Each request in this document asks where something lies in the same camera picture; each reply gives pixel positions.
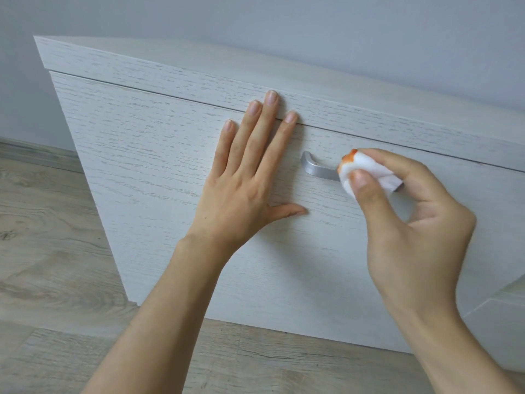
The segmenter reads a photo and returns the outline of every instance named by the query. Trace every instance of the finger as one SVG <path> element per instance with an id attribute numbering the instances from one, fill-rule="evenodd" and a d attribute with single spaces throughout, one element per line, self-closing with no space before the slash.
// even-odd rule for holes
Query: finger
<path id="1" fill-rule="evenodd" d="M 401 178 L 405 183 L 406 191 L 417 201 L 439 201 L 451 198 L 441 181 L 423 163 L 382 149 L 360 149 L 360 151 Z"/>
<path id="2" fill-rule="evenodd" d="M 272 142 L 268 145 L 263 159 L 255 173 L 255 178 L 266 183 L 267 189 L 272 185 L 275 173 L 281 164 L 282 156 L 285 154 L 286 146 L 297 122 L 297 112 L 290 111 L 279 125 Z"/>
<path id="3" fill-rule="evenodd" d="M 234 137 L 235 124 L 233 121 L 227 120 L 220 132 L 219 143 L 217 144 L 213 158 L 212 170 L 209 173 L 210 177 L 220 177 L 226 169 L 230 147 L 232 146 Z"/>
<path id="4" fill-rule="evenodd" d="M 403 225 L 392 209 L 384 189 L 370 173 L 364 170 L 354 170 L 350 173 L 350 183 L 355 199 L 366 218 L 369 237 L 381 235 Z"/>
<path id="5" fill-rule="evenodd" d="M 268 224 L 278 219 L 283 219 L 291 217 L 292 215 L 304 215 L 306 214 L 306 209 L 295 203 L 282 204 L 279 206 L 270 207 L 268 212 Z"/>
<path id="6" fill-rule="evenodd" d="M 250 105 L 246 108 L 244 113 L 243 120 L 240 123 L 239 131 L 235 135 L 235 138 L 230 149 L 228 164 L 226 166 L 226 171 L 233 174 L 237 171 L 240 166 L 240 162 L 243 159 L 244 150 L 246 148 L 246 143 L 250 134 L 257 124 L 259 115 L 261 113 L 261 103 L 259 101 L 252 101 Z"/>
<path id="7" fill-rule="evenodd" d="M 262 108 L 261 116 L 248 139 L 243 161 L 240 164 L 240 170 L 249 176 L 255 174 L 268 141 L 268 136 L 275 124 L 275 118 L 279 109 L 279 95 L 277 92 L 271 90 L 266 93 Z"/>

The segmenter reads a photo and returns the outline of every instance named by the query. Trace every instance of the laminate floor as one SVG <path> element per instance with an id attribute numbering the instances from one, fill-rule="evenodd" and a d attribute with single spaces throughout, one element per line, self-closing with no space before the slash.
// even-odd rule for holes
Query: laminate floor
<path id="1" fill-rule="evenodd" d="M 0 158 L 0 392 L 80 392 L 136 310 L 83 174 Z M 185 392 L 432 389 L 409 354 L 207 319 Z"/>

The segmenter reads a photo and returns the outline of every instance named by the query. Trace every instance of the forearm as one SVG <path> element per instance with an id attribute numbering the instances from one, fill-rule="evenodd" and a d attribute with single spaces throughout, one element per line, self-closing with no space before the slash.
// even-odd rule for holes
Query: forearm
<path id="1" fill-rule="evenodd" d="M 182 239 L 166 271 L 84 393 L 181 392 L 204 314 L 228 256 Z"/>
<path id="2" fill-rule="evenodd" d="M 455 308 L 424 318 L 400 312 L 392 315 L 437 393 L 521 392 L 477 342 Z"/>

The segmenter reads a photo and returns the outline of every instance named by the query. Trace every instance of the silver handle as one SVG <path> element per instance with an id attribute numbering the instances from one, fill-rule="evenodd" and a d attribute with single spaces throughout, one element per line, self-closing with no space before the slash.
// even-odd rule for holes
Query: silver handle
<path id="1" fill-rule="evenodd" d="M 312 154 L 308 151 L 304 151 L 301 156 L 301 165 L 305 171 L 315 177 L 331 179 L 333 181 L 339 181 L 339 174 L 336 169 L 330 167 L 324 167 L 318 165 L 312 159 Z"/>

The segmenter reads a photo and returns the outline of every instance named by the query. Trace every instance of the white cloth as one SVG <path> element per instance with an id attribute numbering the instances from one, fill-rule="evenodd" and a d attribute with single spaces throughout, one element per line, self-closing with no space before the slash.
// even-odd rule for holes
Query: white cloth
<path id="1" fill-rule="evenodd" d="M 339 179 L 343 185 L 344 190 L 352 198 L 355 199 L 354 191 L 350 185 L 350 172 L 352 170 L 366 170 L 370 173 L 371 176 L 375 177 L 379 184 L 384 189 L 386 196 L 390 196 L 403 181 L 397 178 L 392 171 L 387 169 L 382 164 L 377 163 L 370 156 L 365 155 L 363 152 L 359 152 L 357 149 L 352 149 L 352 151 L 343 156 L 341 163 L 337 167 L 337 172 L 339 173 Z"/>

